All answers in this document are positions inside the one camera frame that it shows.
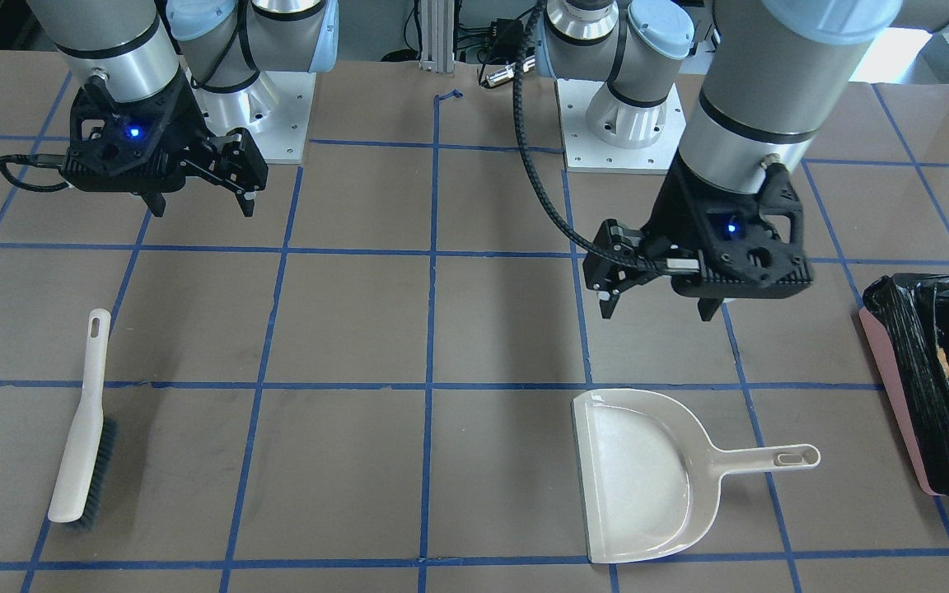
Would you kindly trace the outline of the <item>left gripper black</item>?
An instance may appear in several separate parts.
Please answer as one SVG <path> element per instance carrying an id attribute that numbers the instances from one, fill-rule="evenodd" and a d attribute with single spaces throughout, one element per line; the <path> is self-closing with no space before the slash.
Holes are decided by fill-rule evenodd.
<path id="1" fill-rule="evenodd" d="M 697 273 L 677 275 L 671 285 L 699 297 L 702 322 L 712 322 L 726 299 L 788 299 L 810 288 L 805 211 L 790 171 L 780 161 L 755 171 L 764 180 L 752 193 L 737 193 L 701 180 L 675 156 L 643 231 L 603 221 L 583 260 L 602 319 L 611 318 L 623 292 L 661 277 L 665 258 L 695 260 Z"/>

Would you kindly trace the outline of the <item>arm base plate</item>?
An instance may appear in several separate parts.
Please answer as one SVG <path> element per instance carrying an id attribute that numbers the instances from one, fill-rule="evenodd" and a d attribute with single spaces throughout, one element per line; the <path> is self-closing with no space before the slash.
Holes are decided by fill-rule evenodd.
<path id="1" fill-rule="evenodd" d="M 300 165 L 317 79 L 315 72 L 262 72 L 244 90 L 194 94 L 216 136 L 247 128 L 268 164 Z"/>
<path id="2" fill-rule="evenodd" d="M 566 169 L 577 173 L 664 175 L 686 119 L 678 87 L 656 106 L 631 106 L 605 82 L 558 79 Z"/>

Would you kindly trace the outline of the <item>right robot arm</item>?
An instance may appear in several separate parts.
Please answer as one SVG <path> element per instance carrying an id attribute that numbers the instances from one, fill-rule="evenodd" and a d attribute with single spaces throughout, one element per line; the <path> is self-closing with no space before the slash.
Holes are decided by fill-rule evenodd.
<path id="1" fill-rule="evenodd" d="M 335 1 L 31 1 L 76 76 L 63 154 L 1 156 L 58 172 L 49 193 L 129 193 L 154 217 L 189 179 L 218 185 L 245 217 L 269 161 L 297 161 L 300 96 L 282 72 L 312 80 L 338 60 Z"/>

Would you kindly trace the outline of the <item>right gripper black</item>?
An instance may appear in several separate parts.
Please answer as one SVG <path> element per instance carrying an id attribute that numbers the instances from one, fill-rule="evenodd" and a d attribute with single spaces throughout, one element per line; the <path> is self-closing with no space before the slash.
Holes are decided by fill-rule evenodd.
<path id="1" fill-rule="evenodd" d="M 162 193 L 199 177 L 229 190 L 244 217 L 267 187 L 269 165 L 248 128 L 214 138 L 181 70 L 150 97 L 117 100 L 108 75 L 94 71 L 69 109 L 69 145 L 61 176 L 90 192 L 139 193 L 154 217 L 163 217 Z"/>

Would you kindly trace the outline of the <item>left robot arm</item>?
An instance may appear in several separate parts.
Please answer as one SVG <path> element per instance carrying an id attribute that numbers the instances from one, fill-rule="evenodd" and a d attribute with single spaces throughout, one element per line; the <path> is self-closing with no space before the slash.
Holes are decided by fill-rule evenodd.
<path id="1" fill-rule="evenodd" d="M 730 299 L 787 299 L 813 283 L 792 172 L 872 42 L 889 27 L 949 31 L 949 1 L 708 1 L 720 41 L 652 213 L 639 229 L 606 219 L 588 240 L 554 210 L 528 153 L 524 76 L 513 124 L 532 188 L 585 251 L 585 285 L 609 319 L 621 294 L 656 278 L 711 320 Z M 604 135 L 658 115 L 694 42 L 671 1 L 538 1 L 516 58 L 546 77 L 604 83 Z"/>

